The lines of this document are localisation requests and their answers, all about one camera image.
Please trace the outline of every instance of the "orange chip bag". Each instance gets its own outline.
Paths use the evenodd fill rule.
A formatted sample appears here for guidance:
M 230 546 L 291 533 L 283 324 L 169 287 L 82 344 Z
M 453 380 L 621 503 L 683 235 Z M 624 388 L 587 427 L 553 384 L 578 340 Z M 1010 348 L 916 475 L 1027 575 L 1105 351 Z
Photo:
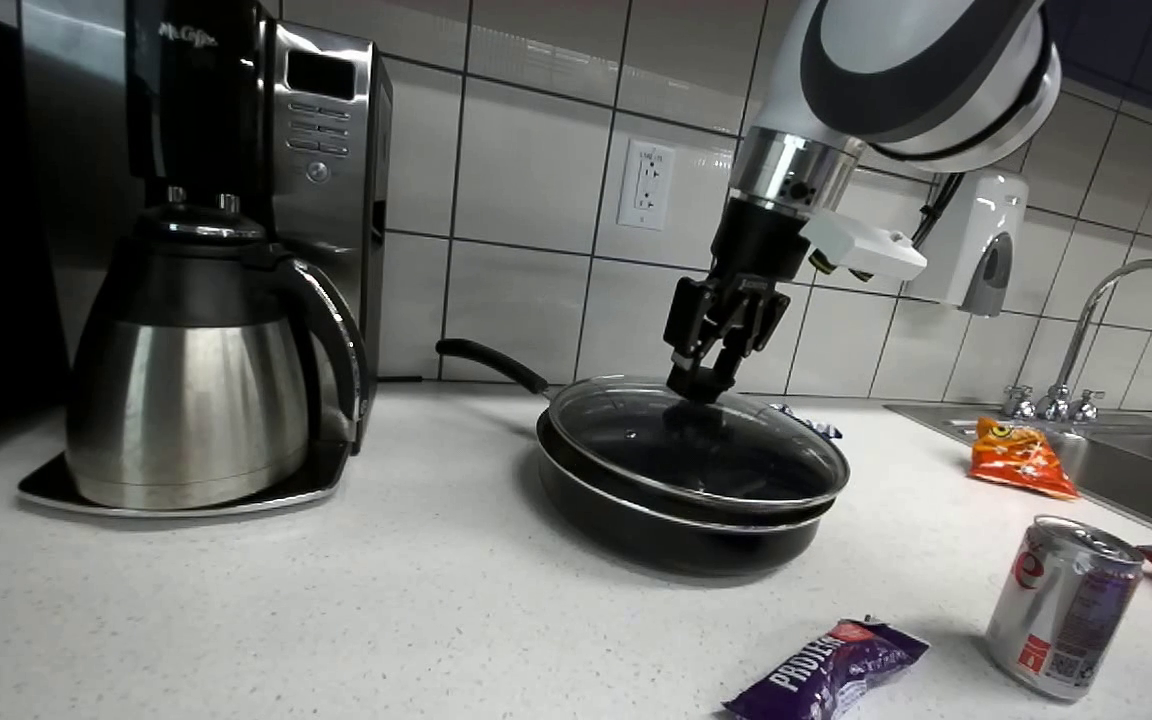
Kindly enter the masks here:
M 1074 500 L 1078 488 L 1069 482 L 1060 457 L 1047 445 L 1041 430 L 1002 425 L 990 418 L 977 420 L 970 477 L 978 480 L 1031 488 L 1047 497 Z

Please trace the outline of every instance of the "coffee maker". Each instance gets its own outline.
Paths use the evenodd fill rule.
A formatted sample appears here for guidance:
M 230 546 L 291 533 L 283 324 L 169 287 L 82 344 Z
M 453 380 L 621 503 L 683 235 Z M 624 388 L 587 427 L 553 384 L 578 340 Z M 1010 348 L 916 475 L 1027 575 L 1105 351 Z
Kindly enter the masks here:
M 215 515 L 328 495 L 361 446 L 376 392 L 392 108 L 379 53 L 361 38 L 280 23 L 256 0 L 129 0 L 126 61 L 128 158 L 147 210 L 119 241 L 84 325 L 68 465 L 58 457 L 20 492 L 106 515 Z M 253 319 L 265 324 L 228 325 Z M 229 331 L 238 334 L 225 340 Z M 200 344 L 219 348 L 204 355 L 238 348 L 238 372 L 233 361 L 218 370 L 232 387 L 215 406 L 256 402 L 259 414 L 240 414 L 256 424 L 204 414 L 210 430 L 192 441 L 146 444 L 164 434 L 151 427 L 164 418 L 185 425 L 199 415 L 188 397 L 137 401 L 136 379 L 146 396 L 218 395 L 194 387 L 220 366 L 197 361 Z M 234 381 L 243 367 L 259 377 Z M 302 376 L 308 402 L 288 392 L 289 378 Z M 142 411 L 157 422 L 128 427 Z M 302 423 L 311 447 L 287 454 L 297 437 L 288 425 Z M 242 447 L 228 450 L 236 441 Z M 253 467 L 253 457 L 270 462 Z M 259 480 L 250 486 L 257 492 L 204 473 L 223 475 L 227 460 L 247 462 L 234 468 Z M 177 468 L 188 492 L 170 487 Z M 196 470 L 207 479 L 192 483 Z

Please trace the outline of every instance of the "electrical outlet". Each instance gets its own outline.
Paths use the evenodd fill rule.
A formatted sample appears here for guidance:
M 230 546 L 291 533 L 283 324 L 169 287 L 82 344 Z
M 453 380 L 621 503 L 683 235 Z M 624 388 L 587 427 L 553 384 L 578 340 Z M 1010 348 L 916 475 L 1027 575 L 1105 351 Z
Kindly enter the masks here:
M 616 223 L 662 232 L 672 176 L 672 147 L 654 142 L 630 141 Z

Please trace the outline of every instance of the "glass lid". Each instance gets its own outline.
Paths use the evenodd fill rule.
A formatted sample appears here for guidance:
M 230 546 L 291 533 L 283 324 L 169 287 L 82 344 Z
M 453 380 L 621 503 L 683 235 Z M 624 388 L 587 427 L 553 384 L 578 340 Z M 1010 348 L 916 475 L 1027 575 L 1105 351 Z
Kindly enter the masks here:
M 661 382 L 607 376 L 562 388 L 550 418 L 575 450 L 613 473 L 725 509 L 820 505 L 849 473 L 833 442 L 736 393 L 700 406 Z

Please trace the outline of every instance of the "white speckled countertop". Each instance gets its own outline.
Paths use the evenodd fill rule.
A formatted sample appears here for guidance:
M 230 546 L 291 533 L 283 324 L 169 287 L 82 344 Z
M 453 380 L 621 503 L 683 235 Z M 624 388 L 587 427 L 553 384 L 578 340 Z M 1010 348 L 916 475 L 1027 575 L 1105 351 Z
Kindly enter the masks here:
M 0 719 L 712 719 L 867 612 L 933 650 L 852 720 L 1152 719 L 1152 579 L 1074 706 L 979 639 L 1038 511 L 1152 530 L 969 480 L 967 447 L 873 402 L 790 402 L 846 432 L 851 484 L 805 555 L 746 584 L 645 571 L 567 528 L 535 478 L 544 402 L 507 386 L 385 386 L 336 497 L 240 521 L 28 509 L 15 483 L 60 425 L 0 435 Z

